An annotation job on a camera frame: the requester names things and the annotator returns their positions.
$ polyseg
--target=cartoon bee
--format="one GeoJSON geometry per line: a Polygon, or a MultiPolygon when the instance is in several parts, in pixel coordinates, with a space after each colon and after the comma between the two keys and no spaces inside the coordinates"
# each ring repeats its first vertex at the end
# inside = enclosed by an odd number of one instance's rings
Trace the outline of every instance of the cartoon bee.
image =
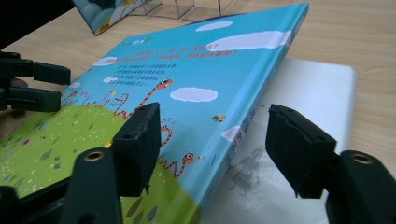
{"type": "Polygon", "coordinates": [[[213,116],[212,118],[215,122],[223,122],[226,117],[222,113],[219,113],[218,115],[213,116]]]}

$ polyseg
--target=book spine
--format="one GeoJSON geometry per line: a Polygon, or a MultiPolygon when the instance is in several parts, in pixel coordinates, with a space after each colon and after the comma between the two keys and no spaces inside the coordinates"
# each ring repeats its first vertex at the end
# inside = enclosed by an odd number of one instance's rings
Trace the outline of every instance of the book spine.
{"type": "MultiPolygon", "coordinates": [[[[297,33],[305,19],[307,11],[308,11],[308,8],[304,11],[301,18],[299,20],[297,20],[297,22],[295,24],[293,24],[294,29],[291,32],[290,40],[288,41],[288,44],[285,45],[285,48],[283,48],[280,51],[279,56],[277,57],[277,59],[274,62],[273,68],[270,70],[268,77],[264,82],[264,85],[260,88],[259,94],[257,94],[255,96],[254,104],[250,105],[250,109],[248,110],[247,115],[245,116],[245,118],[242,121],[241,128],[239,129],[239,131],[237,132],[237,134],[235,135],[235,137],[233,139],[232,146],[228,149],[226,156],[224,157],[222,163],[219,166],[219,169],[213,175],[213,178],[207,188],[205,197],[203,198],[201,206],[199,208],[199,210],[200,210],[199,213],[201,215],[203,215],[203,216],[205,215],[205,212],[207,211],[207,207],[210,205],[210,202],[212,201],[214,194],[218,190],[222,178],[225,176],[225,173],[227,172],[228,167],[230,166],[231,161],[233,160],[233,157],[235,156],[240,145],[242,144],[243,139],[245,138],[245,135],[246,135],[248,128],[250,126],[250,123],[254,119],[257,109],[259,108],[259,106],[261,106],[261,102],[265,96],[265,93],[268,92],[269,87],[271,86],[272,82],[274,81],[277,71],[279,70],[280,65],[283,63],[283,60],[285,59],[286,54],[288,53],[288,51],[290,49],[291,43],[294,41],[294,38],[297,35],[297,33]]],[[[195,220],[192,223],[199,223],[199,220],[195,220]]]]}

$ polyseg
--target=light wood surface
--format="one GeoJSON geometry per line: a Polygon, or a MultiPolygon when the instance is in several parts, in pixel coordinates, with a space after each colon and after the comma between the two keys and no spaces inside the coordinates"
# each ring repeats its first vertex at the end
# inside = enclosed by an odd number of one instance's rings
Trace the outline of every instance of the light wood surface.
{"type": "MultiPolygon", "coordinates": [[[[202,6],[205,1],[209,0],[195,0],[195,3],[202,6]]],[[[296,1],[239,0],[233,12],[290,3],[296,1]]],[[[351,148],[379,158],[396,176],[396,3],[394,0],[313,0],[309,3],[308,16],[288,57],[346,64],[356,70],[359,81],[351,148]]],[[[184,24],[187,22],[133,16],[95,36],[74,8],[3,51],[16,51],[22,58],[69,67],[74,79],[125,36],[184,24]]],[[[63,88],[26,80],[32,87],[63,88]]],[[[0,138],[30,114],[0,112],[0,138]]]]}

